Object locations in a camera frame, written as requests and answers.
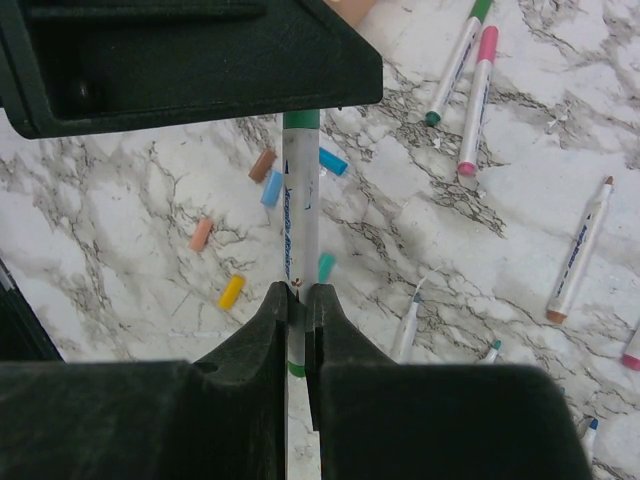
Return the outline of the teal pen cap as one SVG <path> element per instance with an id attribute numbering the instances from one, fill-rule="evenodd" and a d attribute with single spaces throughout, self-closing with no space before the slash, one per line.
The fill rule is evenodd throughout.
<path id="1" fill-rule="evenodd" d="M 335 266 L 335 257 L 329 253 L 322 253 L 318 260 L 318 282 L 325 284 L 328 282 L 331 272 Z"/>

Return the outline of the blue marker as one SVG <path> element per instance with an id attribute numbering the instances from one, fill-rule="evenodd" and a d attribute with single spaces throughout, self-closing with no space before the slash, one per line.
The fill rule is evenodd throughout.
<path id="1" fill-rule="evenodd" d="M 599 420 L 593 417 L 584 431 L 581 442 L 586 453 L 592 454 L 594 450 L 595 439 L 599 427 Z"/>

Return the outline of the yellow pen cap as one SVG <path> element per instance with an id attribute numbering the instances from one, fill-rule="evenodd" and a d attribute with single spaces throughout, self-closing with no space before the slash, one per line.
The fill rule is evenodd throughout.
<path id="1" fill-rule="evenodd" d="M 218 300 L 218 307 L 224 310 L 231 309 L 236 303 L 245 282 L 246 280 L 243 276 L 233 275 Z"/>

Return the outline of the peach pen cap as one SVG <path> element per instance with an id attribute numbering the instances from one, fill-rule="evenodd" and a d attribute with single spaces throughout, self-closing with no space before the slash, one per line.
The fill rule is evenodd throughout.
<path id="1" fill-rule="evenodd" d="M 204 249 L 207 239 L 213 228 L 213 222 L 208 217 L 202 217 L 198 222 L 189 242 L 189 248 L 200 252 Z"/>

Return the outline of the pink cap marker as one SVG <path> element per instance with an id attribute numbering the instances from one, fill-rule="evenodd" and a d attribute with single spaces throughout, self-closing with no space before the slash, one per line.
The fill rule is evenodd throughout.
<path id="1" fill-rule="evenodd" d="M 483 30 L 480 39 L 457 164 L 457 172 L 461 176 L 470 177 L 477 171 L 480 136 L 489 97 L 498 37 L 498 28 L 488 26 Z"/>

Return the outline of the light blue pen cap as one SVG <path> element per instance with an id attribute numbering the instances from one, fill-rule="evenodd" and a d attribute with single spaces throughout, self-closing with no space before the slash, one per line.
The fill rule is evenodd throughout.
<path id="1" fill-rule="evenodd" d="M 282 189 L 283 175 L 277 170 L 272 170 L 265 182 L 261 203 L 267 208 L 274 208 Z"/>

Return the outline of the teal cap marker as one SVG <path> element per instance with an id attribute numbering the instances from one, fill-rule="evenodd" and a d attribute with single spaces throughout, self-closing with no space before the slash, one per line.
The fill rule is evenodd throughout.
<path id="1" fill-rule="evenodd" d="M 498 358 L 499 351 L 501 349 L 502 342 L 500 340 L 495 340 L 491 345 L 490 350 L 486 354 L 484 358 L 480 360 L 482 364 L 494 364 L 496 359 Z"/>

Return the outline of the brown pen cap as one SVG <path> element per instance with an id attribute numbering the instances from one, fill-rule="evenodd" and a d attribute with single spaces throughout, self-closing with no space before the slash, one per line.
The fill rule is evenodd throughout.
<path id="1" fill-rule="evenodd" d="M 248 177 L 255 183 L 261 183 L 271 170 L 275 159 L 276 153 L 273 149 L 264 149 L 250 169 Z"/>

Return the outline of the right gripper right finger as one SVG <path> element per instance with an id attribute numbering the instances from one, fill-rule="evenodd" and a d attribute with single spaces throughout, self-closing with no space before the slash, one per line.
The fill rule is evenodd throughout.
<path id="1" fill-rule="evenodd" d="M 329 285 L 306 315 L 306 373 L 326 479 L 587 479 L 564 397 L 526 365 L 401 365 Z"/>

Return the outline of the grey cap marker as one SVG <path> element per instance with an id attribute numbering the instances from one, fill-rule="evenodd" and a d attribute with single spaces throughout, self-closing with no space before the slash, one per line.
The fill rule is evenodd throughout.
<path id="1" fill-rule="evenodd" d="M 411 350 L 417 331 L 417 312 L 421 303 L 419 293 L 415 293 L 409 310 L 402 318 L 392 344 L 390 357 L 399 364 L 407 363 L 411 356 Z"/>

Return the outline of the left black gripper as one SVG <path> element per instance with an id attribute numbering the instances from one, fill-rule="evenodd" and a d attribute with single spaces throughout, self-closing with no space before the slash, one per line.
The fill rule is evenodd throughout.
<path id="1" fill-rule="evenodd" d="M 380 101 L 380 54 L 322 1 L 5 1 L 1 105 L 28 139 Z"/>

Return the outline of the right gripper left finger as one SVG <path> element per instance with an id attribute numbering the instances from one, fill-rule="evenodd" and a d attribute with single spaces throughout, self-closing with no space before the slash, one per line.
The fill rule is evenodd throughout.
<path id="1" fill-rule="evenodd" d="M 194 363 L 3 364 L 2 477 L 284 478 L 289 300 Z"/>

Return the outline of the peach cap marker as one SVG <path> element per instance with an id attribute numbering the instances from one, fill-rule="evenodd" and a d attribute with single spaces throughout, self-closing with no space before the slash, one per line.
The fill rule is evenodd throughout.
<path id="1" fill-rule="evenodd" d="M 604 224 L 613 189 L 614 177 L 608 176 L 585 208 L 546 308 L 546 318 L 553 323 L 562 324 L 570 313 Z"/>

